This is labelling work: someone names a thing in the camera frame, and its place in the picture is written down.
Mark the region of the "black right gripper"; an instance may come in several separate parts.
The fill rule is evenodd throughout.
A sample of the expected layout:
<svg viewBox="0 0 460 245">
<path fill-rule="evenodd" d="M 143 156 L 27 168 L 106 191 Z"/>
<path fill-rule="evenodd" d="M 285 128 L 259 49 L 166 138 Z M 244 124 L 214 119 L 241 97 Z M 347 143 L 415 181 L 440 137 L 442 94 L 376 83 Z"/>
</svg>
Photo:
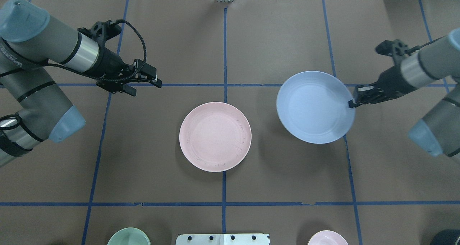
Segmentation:
<svg viewBox="0 0 460 245">
<path fill-rule="evenodd" d="M 417 88 L 404 79 L 400 66 L 392 66 L 381 73 L 376 82 L 355 86 L 354 100 L 349 100 L 348 106 L 350 109 L 355 109 L 360 105 L 386 102 L 415 90 Z"/>
</svg>

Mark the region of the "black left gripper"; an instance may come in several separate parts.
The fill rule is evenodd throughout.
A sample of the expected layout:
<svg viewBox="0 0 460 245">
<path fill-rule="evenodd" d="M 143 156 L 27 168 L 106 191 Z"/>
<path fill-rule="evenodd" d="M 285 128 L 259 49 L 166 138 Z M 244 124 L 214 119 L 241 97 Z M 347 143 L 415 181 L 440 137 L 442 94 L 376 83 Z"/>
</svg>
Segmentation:
<svg viewBox="0 0 460 245">
<path fill-rule="evenodd" d="M 97 78 L 97 86 L 103 89 L 133 89 L 129 83 L 143 82 L 162 88 L 155 67 L 141 59 L 126 64 L 116 53 L 104 49 L 101 58 L 88 70 L 88 76 Z"/>
</svg>

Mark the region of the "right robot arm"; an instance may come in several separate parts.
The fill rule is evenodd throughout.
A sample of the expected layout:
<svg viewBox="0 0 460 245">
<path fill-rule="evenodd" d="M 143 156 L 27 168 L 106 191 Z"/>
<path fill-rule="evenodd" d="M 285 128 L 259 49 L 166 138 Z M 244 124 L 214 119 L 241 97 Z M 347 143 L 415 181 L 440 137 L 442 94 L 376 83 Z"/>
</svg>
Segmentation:
<svg viewBox="0 0 460 245">
<path fill-rule="evenodd" d="M 356 85 L 348 106 L 377 105 L 410 97 L 424 112 L 407 138 L 432 158 L 459 164 L 459 28 L 424 44 L 400 39 L 375 47 L 392 65 L 368 84 Z"/>
</svg>

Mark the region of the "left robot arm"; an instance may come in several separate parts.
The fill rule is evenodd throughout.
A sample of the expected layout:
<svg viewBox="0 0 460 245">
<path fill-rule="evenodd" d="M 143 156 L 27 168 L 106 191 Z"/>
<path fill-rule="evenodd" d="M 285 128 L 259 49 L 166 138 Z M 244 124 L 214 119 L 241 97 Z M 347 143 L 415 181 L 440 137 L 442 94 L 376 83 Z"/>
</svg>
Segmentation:
<svg viewBox="0 0 460 245">
<path fill-rule="evenodd" d="M 1 117 L 1 166 L 20 158 L 46 140 L 60 143 L 86 121 L 45 67 L 56 67 L 96 81 L 112 94 L 136 96 L 132 82 L 157 88 L 162 81 L 143 58 L 132 64 L 109 50 L 106 42 L 122 32 L 126 20 L 96 22 L 73 29 L 26 0 L 8 0 L 1 8 L 1 85 L 21 105 Z"/>
</svg>

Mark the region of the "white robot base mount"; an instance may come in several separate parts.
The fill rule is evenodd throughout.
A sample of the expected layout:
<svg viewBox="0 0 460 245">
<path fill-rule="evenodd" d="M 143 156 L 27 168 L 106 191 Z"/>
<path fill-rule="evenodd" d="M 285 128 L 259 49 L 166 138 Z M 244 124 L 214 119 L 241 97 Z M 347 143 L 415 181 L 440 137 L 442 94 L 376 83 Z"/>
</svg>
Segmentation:
<svg viewBox="0 0 460 245">
<path fill-rule="evenodd" d="M 269 234 L 264 233 L 211 233 L 179 235 L 176 245 L 270 245 Z"/>
</svg>

